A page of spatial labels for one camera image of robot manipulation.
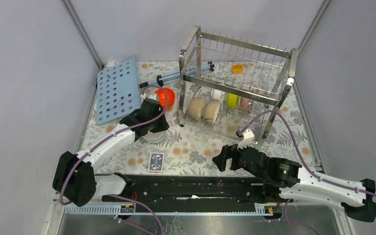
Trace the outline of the small orange yellow cup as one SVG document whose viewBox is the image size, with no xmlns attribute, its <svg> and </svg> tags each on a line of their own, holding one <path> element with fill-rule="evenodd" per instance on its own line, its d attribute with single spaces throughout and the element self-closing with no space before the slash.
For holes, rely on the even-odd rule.
<svg viewBox="0 0 376 235">
<path fill-rule="evenodd" d="M 239 74 L 242 73 L 244 70 L 243 66 L 241 64 L 234 64 L 231 67 L 231 71 L 233 74 Z"/>
</svg>

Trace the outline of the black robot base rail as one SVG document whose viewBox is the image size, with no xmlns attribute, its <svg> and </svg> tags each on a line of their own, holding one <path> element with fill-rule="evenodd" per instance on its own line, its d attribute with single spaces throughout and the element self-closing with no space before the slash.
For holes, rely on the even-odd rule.
<svg viewBox="0 0 376 235">
<path fill-rule="evenodd" d="M 125 180 L 122 198 L 147 205 L 155 213 L 254 212 L 255 204 L 286 200 L 255 177 L 160 176 L 117 173 Z"/>
</svg>

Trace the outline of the beige floral bowl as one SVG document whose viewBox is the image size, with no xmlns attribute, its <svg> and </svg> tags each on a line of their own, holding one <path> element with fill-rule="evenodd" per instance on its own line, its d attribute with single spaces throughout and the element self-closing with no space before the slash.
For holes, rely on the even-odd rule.
<svg viewBox="0 0 376 235">
<path fill-rule="evenodd" d="M 202 118 L 208 124 L 214 125 L 218 116 L 220 106 L 221 104 L 219 101 L 208 102 L 203 109 Z"/>
<path fill-rule="evenodd" d="M 188 112 L 190 116 L 196 121 L 201 118 L 205 104 L 206 98 L 203 96 L 198 96 L 191 99 L 188 106 Z"/>
</svg>

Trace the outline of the stainless steel dish rack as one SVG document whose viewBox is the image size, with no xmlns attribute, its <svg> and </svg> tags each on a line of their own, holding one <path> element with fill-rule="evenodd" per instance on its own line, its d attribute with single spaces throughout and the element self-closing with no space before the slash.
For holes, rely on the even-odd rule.
<svg viewBox="0 0 376 235">
<path fill-rule="evenodd" d="M 208 129 L 214 133 L 236 139 L 237 135 L 224 134 L 214 129 L 214 125 L 208 124 L 202 117 L 196 121 L 189 112 L 188 106 L 192 98 L 203 96 L 207 102 L 211 101 L 212 89 L 225 92 L 224 101 L 220 106 L 231 111 L 237 111 L 254 116 L 245 125 L 254 131 L 256 140 L 267 138 L 276 115 L 273 110 L 279 110 L 290 93 L 295 80 L 299 51 L 296 48 L 286 50 L 284 48 L 258 45 L 247 40 L 237 39 L 228 35 L 203 31 L 201 27 L 194 26 L 188 38 L 183 44 L 179 55 L 180 70 L 180 98 L 179 98 L 179 124 L 190 124 L 199 128 Z M 212 61 L 214 71 L 201 73 L 202 64 Z M 275 71 L 274 82 L 265 81 L 262 75 L 253 78 L 246 68 L 262 66 L 261 74 L 265 66 L 269 71 Z M 233 74 L 231 67 L 241 64 L 242 73 Z M 235 110 L 227 107 L 226 96 L 228 93 L 240 96 Z M 253 101 L 251 113 L 244 113 L 240 107 L 242 97 Z"/>
</svg>

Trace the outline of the beige floral bowl front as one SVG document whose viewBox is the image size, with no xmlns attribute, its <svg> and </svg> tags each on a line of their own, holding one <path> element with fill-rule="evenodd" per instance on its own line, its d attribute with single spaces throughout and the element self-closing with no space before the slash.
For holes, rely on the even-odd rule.
<svg viewBox="0 0 376 235">
<path fill-rule="evenodd" d="M 191 99 L 188 106 L 188 112 L 190 116 L 196 121 L 201 118 L 205 104 L 206 98 L 203 96 L 198 96 Z"/>
</svg>

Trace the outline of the white ribbed bowl front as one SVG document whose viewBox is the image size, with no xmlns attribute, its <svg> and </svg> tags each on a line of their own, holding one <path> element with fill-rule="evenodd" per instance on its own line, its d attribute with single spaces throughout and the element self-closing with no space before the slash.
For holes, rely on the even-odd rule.
<svg viewBox="0 0 376 235">
<path fill-rule="evenodd" d="M 149 131 L 146 135 L 143 136 L 143 138 L 148 143 L 159 143 L 164 139 L 165 134 L 166 134 L 166 131 L 156 132 L 156 133 Z"/>
</svg>

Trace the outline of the white ceramic bowl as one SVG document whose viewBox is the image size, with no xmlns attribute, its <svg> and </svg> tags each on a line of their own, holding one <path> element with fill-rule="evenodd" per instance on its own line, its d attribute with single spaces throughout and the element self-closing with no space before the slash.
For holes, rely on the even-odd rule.
<svg viewBox="0 0 376 235">
<path fill-rule="evenodd" d="M 224 101 L 224 96 L 225 92 L 217 90 L 217 89 L 212 89 L 211 91 L 211 101 L 219 101 L 219 103 L 223 103 Z"/>
</svg>

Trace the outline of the orange plastic bowl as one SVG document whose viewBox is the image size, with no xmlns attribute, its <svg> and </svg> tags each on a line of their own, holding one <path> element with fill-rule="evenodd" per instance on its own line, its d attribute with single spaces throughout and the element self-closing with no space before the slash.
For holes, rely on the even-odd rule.
<svg viewBox="0 0 376 235">
<path fill-rule="evenodd" d="M 155 93 L 158 95 L 159 102 L 163 108 L 166 107 L 166 104 L 168 104 L 167 108 L 173 106 L 175 102 L 175 93 L 172 89 L 163 87 L 161 89 L 157 89 Z"/>
</svg>

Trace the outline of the blue playing card box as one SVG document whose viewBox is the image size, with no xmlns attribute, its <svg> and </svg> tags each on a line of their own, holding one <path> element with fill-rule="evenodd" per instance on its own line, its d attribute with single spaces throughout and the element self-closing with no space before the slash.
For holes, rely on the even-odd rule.
<svg viewBox="0 0 376 235">
<path fill-rule="evenodd" d="M 164 168 L 164 153 L 151 153 L 148 164 L 149 172 L 163 172 Z"/>
</svg>

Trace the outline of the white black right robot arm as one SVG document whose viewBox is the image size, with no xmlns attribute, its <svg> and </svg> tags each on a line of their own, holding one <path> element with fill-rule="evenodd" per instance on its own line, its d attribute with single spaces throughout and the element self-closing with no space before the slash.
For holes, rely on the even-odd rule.
<svg viewBox="0 0 376 235">
<path fill-rule="evenodd" d="M 322 173 L 314 176 L 313 171 L 307 171 L 298 162 L 271 158 L 253 147 L 239 148 L 236 144 L 223 146 L 212 161 L 222 172 L 228 159 L 232 161 L 230 170 L 243 169 L 262 181 L 262 186 L 246 199 L 258 203 L 291 199 L 324 204 L 344 211 L 351 219 L 375 221 L 376 203 L 372 193 L 376 186 L 373 180 L 345 181 Z"/>
</svg>

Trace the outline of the yellow green bowl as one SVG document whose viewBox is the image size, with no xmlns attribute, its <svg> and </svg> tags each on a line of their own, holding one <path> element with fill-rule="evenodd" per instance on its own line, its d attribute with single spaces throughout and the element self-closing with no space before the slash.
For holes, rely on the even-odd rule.
<svg viewBox="0 0 376 235">
<path fill-rule="evenodd" d="M 235 110 L 238 106 L 239 100 L 240 100 L 240 96 L 236 94 L 228 93 L 226 96 L 227 107 Z"/>
</svg>

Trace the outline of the floral patterned table mat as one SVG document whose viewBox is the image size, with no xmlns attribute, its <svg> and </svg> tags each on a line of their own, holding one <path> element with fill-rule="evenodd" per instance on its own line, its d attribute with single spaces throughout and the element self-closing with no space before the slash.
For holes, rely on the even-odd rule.
<svg viewBox="0 0 376 235">
<path fill-rule="evenodd" d="M 251 72 L 253 78 L 262 75 L 265 81 L 274 82 L 272 74 L 277 71 L 269 71 L 270 68 L 263 68 L 261 74 L 260 65 L 246 68 L 246 72 Z M 159 74 L 167 74 L 178 70 L 178 62 L 138 62 L 139 79 L 141 82 L 153 80 Z M 166 85 L 176 93 L 175 104 L 165 113 L 169 123 L 169 129 L 165 132 L 163 139 L 159 143 L 149 143 L 143 138 L 127 147 L 115 151 L 113 156 L 97 171 L 97 174 L 109 174 L 120 172 L 123 174 L 157 174 L 157 175 L 195 175 L 195 176 L 251 176 L 244 170 L 230 171 L 230 161 L 227 162 L 227 169 L 219 172 L 212 157 L 218 155 L 222 146 L 237 143 L 237 141 L 226 136 L 210 132 L 196 126 L 179 126 L 178 103 L 180 84 L 175 82 Z M 224 134 L 234 134 L 235 131 L 244 127 L 247 121 L 254 116 L 247 116 L 237 111 L 231 111 L 222 107 L 214 129 L 222 131 Z M 119 124 L 119 119 L 109 121 L 105 124 L 97 125 L 95 114 L 97 103 L 93 105 L 90 120 L 86 127 L 86 132 L 82 140 L 80 150 L 90 149 L 97 142 L 114 130 Z M 307 137 L 305 122 L 298 107 L 293 88 L 282 104 L 278 112 L 285 118 L 291 128 L 299 151 L 311 168 L 320 166 L 320 162 L 312 153 L 311 144 Z M 270 157 L 287 158 L 301 163 L 297 151 L 294 148 L 290 134 L 279 116 L 276 117 L 270 133 L 259 149 Z M 164 153 L 164 169 L 160 173 L 149 172 L 149 158 L 151 153 Z"/>
</svg>

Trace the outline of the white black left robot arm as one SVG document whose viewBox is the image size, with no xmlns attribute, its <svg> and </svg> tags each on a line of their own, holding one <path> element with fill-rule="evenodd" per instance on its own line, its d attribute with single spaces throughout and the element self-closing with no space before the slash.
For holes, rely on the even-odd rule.
<svg viewBox="0 0 376 235">
<path fill-rule="evenodd" d="M 132 196 L 131 186 L 119 175 L 97 175 L 97 171 L 121 149 L 145 135 L 160 136 L 169 128 L 161 104 L 146 98 L 141 107 L 123 117 L 98 143 L 77 153 L 66 151 L 58 161 L 52 188 L 60 203 L 81 207 L 93 199 L 113 194 L 120 201 Z"/>
</svg>

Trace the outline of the light blue perforated panel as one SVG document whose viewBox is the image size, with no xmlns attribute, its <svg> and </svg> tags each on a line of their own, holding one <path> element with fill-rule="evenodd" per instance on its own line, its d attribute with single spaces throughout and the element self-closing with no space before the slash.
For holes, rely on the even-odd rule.
<svg viewBox="0 0 376 235">
<path fill-rule="evenodd" d="M 104 68 L 97 74 L 97 125 L 129 115 L 141 106 L 139 73 L 135 57 Z"/>
</svg>

